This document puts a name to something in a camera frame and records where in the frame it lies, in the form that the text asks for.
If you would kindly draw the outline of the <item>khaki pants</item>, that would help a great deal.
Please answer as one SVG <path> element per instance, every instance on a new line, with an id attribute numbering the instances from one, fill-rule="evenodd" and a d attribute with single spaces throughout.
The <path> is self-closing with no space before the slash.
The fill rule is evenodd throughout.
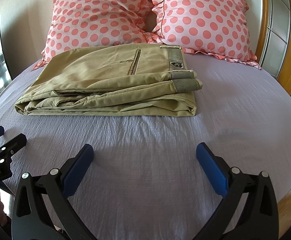
<path id="1" fill-rule="evenodd" d="M 202 88 L 182 48 L 124 44 L 54 56 L 16 101 L 23 115 L 194 116 Z"/>

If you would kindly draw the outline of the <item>lavender bed sheet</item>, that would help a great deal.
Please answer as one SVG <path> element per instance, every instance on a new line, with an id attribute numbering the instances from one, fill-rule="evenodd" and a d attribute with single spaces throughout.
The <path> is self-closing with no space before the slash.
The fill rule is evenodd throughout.
<path id="1" fill-rule="evenodd" d="M 71 204 L 98 239 L 192 239 L 221 197 L 196 159 L 205 142 L 242 172 L 270 175 L 276 198 L 291 189 L 291 97 L 266 71 L 205 55 L 186 55 L 203 87 L 195 116 L 24 116 L 16 100 L 40 70 L 26 69 L 0 94 L 0 146 L 19 133 L 16 190 L 24 172 L 47 174 L 85 144 L 94 161 Z"/>

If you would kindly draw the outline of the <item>pink polka dot pillow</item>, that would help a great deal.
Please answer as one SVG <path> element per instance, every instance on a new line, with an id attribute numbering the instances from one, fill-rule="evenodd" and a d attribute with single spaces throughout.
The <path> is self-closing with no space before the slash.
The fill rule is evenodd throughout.
<path id="1" fill-rule="evenodd" d="M 220 60 L 259 68 L 250 49 L 247 0 L 152 0 L 156 26 L 148 42 L 181 46 Z"/>
<path id="2" fill-rule="evenodd" d="M 154 42 L 146 30 L 152 7 L 151 0 L 53 0 L 46 45 L 34 69 L 75 48 Z"/>

